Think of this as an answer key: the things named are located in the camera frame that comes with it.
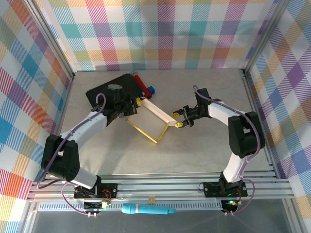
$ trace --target metal bar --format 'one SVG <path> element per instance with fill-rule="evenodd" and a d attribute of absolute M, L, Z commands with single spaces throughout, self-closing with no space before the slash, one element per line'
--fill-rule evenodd
<path fill-rule="evenodd" d="M 248 80 L 251 79 L 251 78 L 252 78 L 252 77 L 251 77 L 250 74 L 244 74 L 244 81 L 245 81 L 245 83 L 246 83 L 246 86 L 248 87 L 249 95 L 250 95 L 250 97 L 251 97 L 251 100 L 252 100 L 252 102 L 253 102 L 253 105 L 254 105 L 254 107 L 255 107 L 256 112 L 259 112 L 258 106 L 257 106 L 257 104 L 256 104 L 256 102 L 255 102 L 254 94 L 251 92 L 251 86 L 250 86 L 250 83 L 249 83 L 249 81 L 248 81 Z M 260 120 L 260 125 L 261 125 L 261 127 L 264 129 L 264 126 L 263 126 L 261 120 Z M 268 140 L 268 137 L 267 137 L 266 133 L 264 133 L 263 136 L 264 136 L 264 139 L 265 139 L 265 141 L 266 141 L 267 154 L 268 154 L 269 157 L 270 157 L 270 161 L 271 161 L 272 166 L 273 166 L 273 168 L 274 168 L 274 172 L 275 172 L 275 174 L 276 174 L 276 177 L 277 177 L 277 178 L 281 178 L 281 174 L 280 174 L 280 172 L 279 172 L 279 170 L 278 170 L 278 168 L 277 168 L 277 164 L 276 164 L 276 161 L 275 161 L 275 159 L 274 159 L 274 156 L 272 155 L 271 146 L 270 146 L 270 143 L 269 143 L 269 140 Z"/>
<path fill-rule="evenodd" d="M 27 218 L 25 219 L 25 223 L 23 224 L 22 229 L 20 229 L 21 232 L 23 232 L 23 233 L 32 232 L 32 229 L 33 229 L 34 223 L 35 223 L 35 217 L 37 215 L 37 211 L 36 211 L 37 207 L 38 207 L 37 202 L 32 202 L 30 204 L 30 208 L 28 211 Z"/>
<path fill-rule="evenodd" d="M 138 185 L 138 184 L 120 184 L 118 186 L 119 191 L 127 191 L 127 190 L 172 190 L 172 189 L 186 189 L 186 190 L 198 190 L 199 188 L 199 184 L 200 182 L 195 182 L 192 184 L 187 184 L 187 183 L 179 183 L 179 184 L 170 184 L 170 183 L 164 183 L 164 184 L 143 184 L 143 185 Z M 274 188 L 287 188 L 287 189 L 291 189 L 291 185 L 289 184 L 289 182 L 284 182 L 284 183 L 261 183 L 261 182 L 255 182 L 255 186 L 256 189 L 274 189 Z M 34 188 L 31 189 L 32 193 L 43 193 L 43 192 L 47 192 L 47 191 L 61 191 L 63 187 L 63 184 L 57 184 L 57 185 L 53 185 L 53 186 L 49 186 L 46 187 L 44 189 L 39 189 L 36 190 L 35 186 Z M 246 188 L 252 188 L 251 183 L 246 183 Z M 73 187 L 72 186 L 66 186 L 64 188 L 64 191 L 73 191 Z"/>
<path fill-rule="evenodd" d="M 60 135 L 62 127 L 63 127 L 63 123 L 64 123 L 64 119 L 65 119 L 65 115 L 66 115 L 66 110 L 67 110 L 67 106 L 68 106 L 68 102 L 69 102 L 69 96 L 70 96 L 71 89 L 72 89 L 72 82 L 73 82 L 73 79 L 69 83 L 69 88 L 68 88 L 65 104 L 63 105 L 63 108 L 61 110 L 60 120 L 55 127 L 54 134 L 56 134 L 56 135 Z"/>
<path fill-rule="evenodd" d="M 62 49 L 60 48 L 57 40 L 55 39 L 49 25 L 47 24 L 45 18 L 43 17 L 37 3 L 35 0 L 24 0 L 25 5 L 27 6 L 28 10 L 30 11 L 31 15 L 33 16 L 34 20 L 36 21 L 40 31 L 44 35 L 45 39 L 47 40 L 50 48 L 54 52 L 56 58 L 64 68 L 66 74 L 73 79 L 74 71 L 71 68 L 71 65 L 66 59 Z"/>
<path fill-rule="evenodd" d="M 249 62 L 246 65 L 245 72 L 250 72 L 251 68 L 253 67 L 254 63 L 258 59 L 259 55 L 261 54 L 263 48 L 267 44 L 268 40 L 270 39 L 270 36 L 272 35 L 274 29 L 276 28 L 277 23 L 279 22 L 280 18 L 282 17 L 287 5 L 289 4 L 291 0 L 282 0 L 279 1 L 276 9 L 271 16 L 270 20 L 268 21 L 266 30 L 261 35 L 259 44 L 256 46 L 254 52 L 252 53 Z"/>
<path fill-rule="evenodd" d="M 292 232 L 303 233 L 307 232 L 306 226 L 303 222 L 303 218 L 298 210 L 295 199 L 284 199 L 283 204 L 287 215 L 288 222 L 292 229 Z"/>
<path fill-rule="evenodd" d="M 199 184 L 204 182 L 217 182 L 219 173 L 181 173 L 181 174 L 153 174 L 153 175 L 110 175 L 104 176 L 103 183 L 118 183 L 118 200 L 143 200 L 155 196 L 157 200 L 215 200 L 206 199 L 199 191 Z M 245 173 L 255 185 L 255 198 L 293 198 L 288 180 L 276 179 L 273 171 Z M 37 190 L 35 183 L 29 193 L 29 200 L 62 200 L 60 190 L 62 183 L 55 183 L 43 190 Z M 251 183 L 246 183 L 249 195 L 252 193 Z M 65 197 L 73 197 L 73 186 L 66 186 Z"/>
<path fill-rule="evenodd" d="M 113 201 L 111 205 L 107 206 L 106 211 L 120 211 L 122 204 L 127 201 Z M 83 211 L 83 201 L 70 201 L 78 210 Z M 146 201 L 137 201 L 136 204 L 146 205 Z M 155 206 L 167 206 L 174 208 L 177 211 L 183 210 L 221 210 L 222 204 L 220 200 L 200 200 L 200 201 L 157 201 Z M 38 211 L 73 211 L 73 209 L 67 205 L 64 201 L 55 202 L 41 202 L 38 207 Z"/>
<path fill-rule="evenodd" d="M 246 83 L 246 80 L 245 80 L 245 76 L 244 76 L 243 70 L 240 69 L 239 72 L 240 72 L 240 76 L 241 76 L 241 78 L 242 78 L 242 82 L 243 82 L 243 85 L 244 85 L 244 88 L 245 88 L 245 91 L 246 91 L 246 95 L 247 95 L 247 98 L 248 98 L 248 102 L 249 102 L 249 104 L 250 104 L 250 106 L 251 106 L 251 109 L 252 109 L 252 111 L 258 113 L 258 111 L 256 110 L 256 107 L 255 107 L 255 105 L 254 105 L 254 102 L 253 102 L 253 100 L 252 100 L 252 97 L 251 97 L 251 95 L 250 95 L 250 90 L 249 90 L 249 88 L 248 88 L 248 86 L 247 86 L 247 83 Z M 267 146 L 268 146 L 268 145 L 266 145 L 266 146 L 263 148 L 263 151 L 264 151 L 264 153 L 265 153 L 265 155 L 266 155 L 267 162 L 268 162 L 268 163 L 271 163 L 271 154 L 269 153 L 269 150 L 267 149 Z"/>
<path fill-rule="evenodd" d="M 30 214 L 30 211 L 32 212 L 31 206 L 33 207 L 35 205 L 35 202 L 26 202 L 23 213 L 21 215 L 21 221 L 18 226 L 17 233 L 22 233 L 24 232 L 25 226 L 26 226 L 26 221 L 28 219 L 28 216 Z"/>

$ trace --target small blue object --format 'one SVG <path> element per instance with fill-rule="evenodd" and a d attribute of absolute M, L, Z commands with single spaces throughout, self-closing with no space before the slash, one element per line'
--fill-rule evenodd
<path fill-rule="evenodd" d="M 149 86 L 147 89 L 150 91 L 151 95 L 155 93 L 155 89 L 152 86 Z"/>
<path fill-rule="evenodd" d="M 158 214 L 167 215 L 174 214 L 176 210 L 166 206 L 156 205 L 139 205 L 135 203 L 124 203 L 121 211 L 125 214 Z"/>

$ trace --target plaid wallpaper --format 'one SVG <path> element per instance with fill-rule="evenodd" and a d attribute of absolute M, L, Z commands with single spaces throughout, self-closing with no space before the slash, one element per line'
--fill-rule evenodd
<path fill-rule="evenodd" d="M 0 232 L 16 232 L 69 77 L 22 0 L 0 0 Z"/>
<path fill-rule="evenodd" d="M 292 0 L 251 71 L 281 176 L 311 232 L 311 0 Z"/>
<path fill-rule="evenodd" d="M 277 2 L 37 0 L 83 71 L 243 67 Z"/>

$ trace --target white table surface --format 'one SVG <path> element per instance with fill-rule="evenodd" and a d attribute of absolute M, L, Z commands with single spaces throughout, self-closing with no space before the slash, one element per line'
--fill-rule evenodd
<path fill-rule="evenodd" d="M 125 71 L 78 72 L 73 81 L 62 127 L 65 132 L 91 110 L 85 92 L 114 79 Z M 185 105 L 196 105 L 192 86 L 206 87 L 212 98 L 219 98 L 234 108 L 250 111 L 250 104 L 237 69 L 146 70 L 139 71 L 155 94 L 152 103 L 167 114 Z M 126 122 L 117 118 L 107 128 L 90 138 L 79 151 L 80 166 L 98 175 L 169 172 L 218 172 L 229 161 L 231 150 L 228 127 L 216 119 L 199 119 L 193 127 L 169 127 L 155 144 Z M 267 170 L 264 151 L 246 170 Z"/>

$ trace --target gray floor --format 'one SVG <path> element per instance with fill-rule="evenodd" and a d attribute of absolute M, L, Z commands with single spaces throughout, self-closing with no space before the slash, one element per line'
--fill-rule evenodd
<path fill-rule="evenodd" d="M 171 215 L 105 212 L 87 218 L 74 211 L 38 212 L 34 233 L 289 233 L 282 200 L 253 200 L 242 212 L 180 211 Z"/>
<path fill-rule="evenodd" d="M 65 132 L 84 119 L 91 105 L 85 92 L 126 72 L 79 72 L 71 89 L 63 123 Z M 212 98 L 243 111 L 250 104 L 237 69 L 148 70 L 138 72 L 155 88 L 151 102 L 167 114 L 196 104 L 192 86 L 206 87 Z M 126 119 L 116 119 L 79 151 L 82 167 L 95 174 L 222 171 L 231 155 L 228 128 L 216 119 L 197 120 L 193 127 L 170 127 L 157 144 Z M 263 150 L 247 170 L 267 170 Z"/>

